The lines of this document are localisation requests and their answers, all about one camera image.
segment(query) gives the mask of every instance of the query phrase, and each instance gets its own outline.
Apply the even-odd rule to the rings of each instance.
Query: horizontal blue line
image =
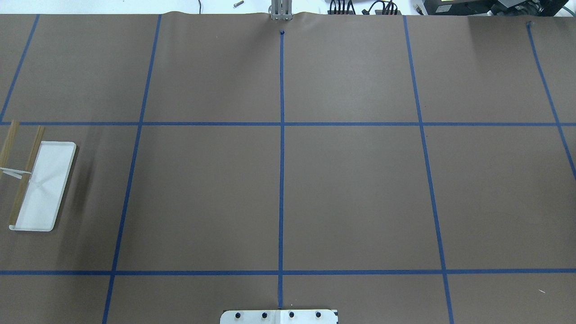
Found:
[[[419,126],[418,122],[21,122],[28,126]],[[424,126],[557,126],[556,123],[423,122]],[[576,123],[561,123],[576,126]]]
[[[518,268],[518,269],[422,269],[422,270],[284,270],[285,276],[362,276],[362,275],[415,275],[415,274],[523,274],[523,273],[576,273],[574,268]],[[112,271],[90,270],[0,270],[0,276],[110,276]],[[277,276],[277,270],[158,270],[122,271],[116,276]]]

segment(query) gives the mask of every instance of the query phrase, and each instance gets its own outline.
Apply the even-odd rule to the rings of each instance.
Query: wooden stick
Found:
[[[34,138],[34,144],[32,145],[32,150],[30,151],[30,156],[28,156],[28,162],[26,163],[26,168],[24,171],[32,172],[34,163],[38,157],[40,143],[42,143],[42,136],[44,136],[44,126],[38,126],[36,138]],[[18,221],[20,209],[22,208],[22,203],[24,202],[24,196],[26,196],[26,190],[28,189],[30,176],[30,174],[22,175],[20,185],[18,186],[18,191],[16,192],[16,198],[14,199],[14,205],[12,205],[12,211],[10,212],[10,218],[8,219],[8,225],[16,225],[16,221]]]
[[[5,168],[6,164],[8,163],[8,157],[10,156],[10,151],[12,150],[12,146],[14,145],[14,139],[16,138],[16,132],[18,131],[18,127],[20,126],[20,122],[13,120],[10,124],[10,129],[8,130],[8,135],[4,140],[4,146],[2,147],[2,151],[0,152],[0,168]]]

